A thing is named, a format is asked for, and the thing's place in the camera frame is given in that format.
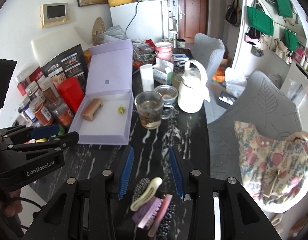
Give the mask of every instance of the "brown door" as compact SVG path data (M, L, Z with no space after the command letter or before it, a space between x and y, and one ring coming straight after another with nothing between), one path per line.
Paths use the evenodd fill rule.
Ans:
M178 38L194 43L197 33L206 34L208 0L178 0Z

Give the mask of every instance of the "white thermos jug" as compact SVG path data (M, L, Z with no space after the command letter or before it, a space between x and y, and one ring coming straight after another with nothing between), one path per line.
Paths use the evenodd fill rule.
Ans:
M187 113L196 113L202 107L203 100L211 101L208 88L206 87L207 75L202 64L196 60L185 63L182 82L179 86L179 107Z

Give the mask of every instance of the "gray chair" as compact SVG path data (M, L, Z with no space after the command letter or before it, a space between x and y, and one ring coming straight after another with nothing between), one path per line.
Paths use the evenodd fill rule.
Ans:
M194 38L193 58L206 69L207 85L211 82L224 55L224 45L219 39L198 33Z
M212 178L233 176L242 182L234 121L251 122L260 134L275 140L302 131L296 105L264 73L255 71L233 106L207 125Z

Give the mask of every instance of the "black marble table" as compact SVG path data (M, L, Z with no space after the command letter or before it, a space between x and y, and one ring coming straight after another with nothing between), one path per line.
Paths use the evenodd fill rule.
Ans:
M192 55L188 49L177 49L175 54ZM174 67L175 72L184 68ZM140 73L133 75L132 89L134 97L142 92ZM128 190L123 200L112 201L111 209L116 239L138 239L137 227L129 210L134 187L141 178L161 177L161 189L172 194L176 204L174 219L167 239L187 239L192 213L192 201L181 202L176 194L173 176L168 162L168 147L176 146L185 159L190 159L195 168L209 175L209 145L204 105L194 114L183 112L175 105L176 112L168 120L162 120L155 130L145 129L139 120L134 106L130 145L134 148L134 164ZM115 157L119 157L125 146L75 145L64 150L65 166L39 179L30 186L45 201L48 201L67 178L78 180L92 178L108 169Z

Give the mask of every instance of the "kettle handle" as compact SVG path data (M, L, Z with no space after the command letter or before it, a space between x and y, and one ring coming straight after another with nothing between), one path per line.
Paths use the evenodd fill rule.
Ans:
M194 59L188 60L184 65L184 72L190 67L191 63L194 64L198 68L198 70L201 74L201 84L205 85L206 82L207 82L206 70L203 67L203 65L200 62L198 62L197 60L194 60Z

